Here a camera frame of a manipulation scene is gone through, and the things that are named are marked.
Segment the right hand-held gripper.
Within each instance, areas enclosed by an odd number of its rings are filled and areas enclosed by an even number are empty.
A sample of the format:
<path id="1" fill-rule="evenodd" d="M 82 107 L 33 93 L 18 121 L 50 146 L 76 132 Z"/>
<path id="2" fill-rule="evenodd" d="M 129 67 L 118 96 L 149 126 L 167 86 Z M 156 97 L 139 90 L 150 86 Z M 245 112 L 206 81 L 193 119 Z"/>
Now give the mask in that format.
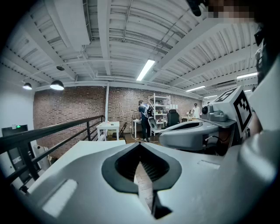
<path id="1" fill-rule="evenodd" d="M 203 122 L 189 121 L 173 125 L 159 134 L 162 146 L 183 151 L 201 151 L 203 137 L 218 133 L 219 128 L 234 126 L 236 139 L 241 141 L 252 119 L 252 110 L 243 87 L 225 91 L 214 101 L 202 107 L 201 119 L 216 126 L 203 126 Z"/>

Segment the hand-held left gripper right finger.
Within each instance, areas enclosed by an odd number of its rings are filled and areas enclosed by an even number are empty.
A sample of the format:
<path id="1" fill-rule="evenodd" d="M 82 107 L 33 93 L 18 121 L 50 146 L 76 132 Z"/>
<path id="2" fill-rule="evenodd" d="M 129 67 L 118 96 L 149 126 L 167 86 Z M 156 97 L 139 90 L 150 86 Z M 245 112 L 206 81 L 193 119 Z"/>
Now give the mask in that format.
<path id="1" fill-rule="evenodd" d="M 275 145 L 247 141 L 219 159 L 209 155 L 152 148 L 181 163 L 177 182 L 157 193 L 171 212 L 140 224 L 273 224 L 275 221 Z"/>

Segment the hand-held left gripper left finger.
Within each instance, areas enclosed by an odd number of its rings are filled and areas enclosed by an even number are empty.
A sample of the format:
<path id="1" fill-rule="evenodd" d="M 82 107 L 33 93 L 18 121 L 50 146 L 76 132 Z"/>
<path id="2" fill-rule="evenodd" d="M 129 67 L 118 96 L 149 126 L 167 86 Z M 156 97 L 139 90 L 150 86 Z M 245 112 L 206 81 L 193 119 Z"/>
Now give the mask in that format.
<path id="1" fill-rule="evenodd" d="M 102 176 L 104 160 L 126 147 L 123 141 L 80 141 L 19 197 L 44 224 L 151 224 L 137 194 L 117 192 Z"/>

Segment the person's right forearm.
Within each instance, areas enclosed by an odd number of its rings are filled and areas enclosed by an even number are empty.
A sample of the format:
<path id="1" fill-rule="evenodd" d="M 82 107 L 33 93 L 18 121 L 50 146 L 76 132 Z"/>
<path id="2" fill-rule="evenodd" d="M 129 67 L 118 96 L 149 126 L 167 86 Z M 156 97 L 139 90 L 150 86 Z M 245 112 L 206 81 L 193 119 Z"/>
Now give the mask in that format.
<path id="1" fill-rule="evenodd" d="M 250 129 L 251 136 L 258 134 L 263 130 L 260 120 L 255 112 L 252 112 L 252 120 L 248 127 Z"/>

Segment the black office chair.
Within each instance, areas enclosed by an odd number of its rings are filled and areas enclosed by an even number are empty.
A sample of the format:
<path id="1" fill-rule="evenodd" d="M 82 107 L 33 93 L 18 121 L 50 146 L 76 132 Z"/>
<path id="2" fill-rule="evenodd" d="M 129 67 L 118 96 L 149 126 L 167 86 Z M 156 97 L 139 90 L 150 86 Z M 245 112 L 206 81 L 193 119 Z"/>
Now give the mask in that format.
<path id="1" fill-rule="evenodd" d="M 180 123 L 179 114 L 175 109 L 170 109 L 167 114 L 167 125 L 166 127 L 171 127 Z"/>

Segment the white shelf rack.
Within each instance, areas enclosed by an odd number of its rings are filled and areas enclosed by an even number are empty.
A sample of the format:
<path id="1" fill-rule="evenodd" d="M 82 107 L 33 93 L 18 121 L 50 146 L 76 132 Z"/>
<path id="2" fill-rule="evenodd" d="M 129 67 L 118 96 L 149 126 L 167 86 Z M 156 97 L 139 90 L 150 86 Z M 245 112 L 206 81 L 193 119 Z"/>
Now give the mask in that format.
<path id="1" fill-rule="evenodd" d="M 163 127 L 167 125 L 167 114 L 170 109 L 170 95 L 158 96 L 155 93 L 148 97 L 149 106 L 153 109 L 154 120 L 156 122 L 155 128 L 157 130 L 153 131 L 151 128 L 151 135 L 155 136 Z"/>

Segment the narrow white table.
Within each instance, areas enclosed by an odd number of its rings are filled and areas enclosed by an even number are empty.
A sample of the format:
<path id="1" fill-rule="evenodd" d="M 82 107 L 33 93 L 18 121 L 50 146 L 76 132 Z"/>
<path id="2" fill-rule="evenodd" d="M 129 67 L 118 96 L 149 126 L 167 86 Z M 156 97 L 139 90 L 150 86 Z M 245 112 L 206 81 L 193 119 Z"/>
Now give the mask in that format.
<path id="1" fill-rule="evenodd" d="M 134 138 L 137 137 L 137 124 L 141 124 L 141 121 L 139 119 L 133 119 L 132 120 L 132 134 Z"/>

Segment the black folding chair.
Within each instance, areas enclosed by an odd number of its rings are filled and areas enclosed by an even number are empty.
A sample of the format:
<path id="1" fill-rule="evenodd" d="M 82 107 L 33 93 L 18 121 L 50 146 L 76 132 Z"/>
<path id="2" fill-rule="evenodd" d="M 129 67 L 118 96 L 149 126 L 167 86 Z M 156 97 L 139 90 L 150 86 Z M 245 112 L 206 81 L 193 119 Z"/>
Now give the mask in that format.
<path id="1" fill-rule="evenodd" d="M 124 134 L 124 131 L 127 127 L 127 122 L 124 123 L 123 127 L 121 128 L 120 132 L 119 132 L 119 138 L 123 138 L 125 141 L 126 141 L 126 138 L 125 138 L 125 134 Z M 114 132 L 112 134 L 112 138 L 117 138 L 117 133 Z"/>

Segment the black metal railing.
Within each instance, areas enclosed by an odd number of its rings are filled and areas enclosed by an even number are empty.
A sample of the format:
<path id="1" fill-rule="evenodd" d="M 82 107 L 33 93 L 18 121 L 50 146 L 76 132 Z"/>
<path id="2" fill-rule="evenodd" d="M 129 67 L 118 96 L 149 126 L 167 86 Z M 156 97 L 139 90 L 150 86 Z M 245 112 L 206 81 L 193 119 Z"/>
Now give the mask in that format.
<path id="1" fill-rule="evenodd" d="M 47 158 L 50 153 L 72 139 L 95 139 L 96 126 L 103 119 L 104 116 L 99 115 L 30 131 L 16 130 L 14 134 L 0 137 L 0 190 L 7 190 L 13 184 L 27 192 L 34 181 L 49 168 Z M 53 137 L 55 133 L 72 127 L 72 134 L 50 148 L 36 143 L 43 137 Z"/>

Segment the small white table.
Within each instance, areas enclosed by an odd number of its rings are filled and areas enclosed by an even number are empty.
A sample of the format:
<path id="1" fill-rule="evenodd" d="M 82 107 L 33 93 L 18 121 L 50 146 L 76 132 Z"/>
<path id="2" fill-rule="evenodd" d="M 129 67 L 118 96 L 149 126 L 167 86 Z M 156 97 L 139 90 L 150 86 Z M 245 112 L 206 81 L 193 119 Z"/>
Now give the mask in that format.
<path id="1" fill-rule="evenodd" d="M 106 141 L 106 131 L 107 130 L 115 130 L 116 132 L 116 139 L 119 140 L 119 122 L 101 122 L 97 125 L 97 134 L 98 134 L 98 141 L 102 141 L 101 138 L 101 131 L 104 132 L 104 141 Z"/>

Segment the white vertical pipe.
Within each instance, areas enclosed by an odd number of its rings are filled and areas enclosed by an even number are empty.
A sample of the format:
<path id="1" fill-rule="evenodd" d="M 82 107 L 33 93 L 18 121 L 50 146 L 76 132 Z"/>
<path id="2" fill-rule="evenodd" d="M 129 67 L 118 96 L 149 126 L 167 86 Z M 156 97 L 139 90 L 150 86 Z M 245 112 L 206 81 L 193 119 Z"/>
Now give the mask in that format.
<path id="1" fill-rule="evenodd" d="M 105 122 L 108 121 L 109 87 L 110 87 L 110 83 L 108 82 L 106 86 L 106 96 L 105 96 Z"/>

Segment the dark door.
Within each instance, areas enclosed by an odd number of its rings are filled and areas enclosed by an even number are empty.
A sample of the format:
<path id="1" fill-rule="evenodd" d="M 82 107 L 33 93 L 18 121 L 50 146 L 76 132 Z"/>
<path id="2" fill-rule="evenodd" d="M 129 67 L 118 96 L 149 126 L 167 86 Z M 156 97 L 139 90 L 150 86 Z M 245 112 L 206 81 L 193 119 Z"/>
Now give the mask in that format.
<path id="1" fill-rule="evenodd" d="M 2 135 L 9 136 L 16 133 L 21 133 L 28 131 L 28 125 L 20 125 L 21 128 L 12 129 L 12 127 L 2 128 Z M 16 147 L 8 152 L 5 152 L 0 155 L 0 166 L 5 176 L 11 175 L 13 172 L 24 166 L 25 163 L 22 160 L 21 152 Z M 17 179 L 12 182 L 12 185 L 19 190 L 27 190 L 30 185 L 32 185 L 33 178 L 30 175 L 29 171 L 23 172 Z"/>

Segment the white ceiling air duct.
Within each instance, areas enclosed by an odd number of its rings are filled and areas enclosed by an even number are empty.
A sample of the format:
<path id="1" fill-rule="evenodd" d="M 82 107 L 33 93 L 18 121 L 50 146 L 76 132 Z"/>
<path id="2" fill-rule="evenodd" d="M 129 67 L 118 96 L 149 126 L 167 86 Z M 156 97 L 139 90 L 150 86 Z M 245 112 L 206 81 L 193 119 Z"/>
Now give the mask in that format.
<path id="1" fill-rule="evenodd" d="M 54 5 L 70 45 L 82 51 L 92 40 L 88 0 L 54 0 Z"/>

